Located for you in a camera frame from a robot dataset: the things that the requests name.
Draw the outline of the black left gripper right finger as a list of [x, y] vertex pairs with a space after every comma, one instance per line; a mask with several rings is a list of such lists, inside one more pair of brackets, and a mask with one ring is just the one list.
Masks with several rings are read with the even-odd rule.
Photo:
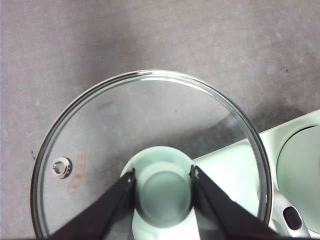
[[282, 237], [231, 198], [196, 165], [192, 205], [201, 240], [280, 240]]

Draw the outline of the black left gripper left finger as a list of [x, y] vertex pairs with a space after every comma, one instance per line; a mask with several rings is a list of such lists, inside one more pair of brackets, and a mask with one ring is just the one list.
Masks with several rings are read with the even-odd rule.
[[49, 240], [133, 240], [136, 176], [132, 168]]

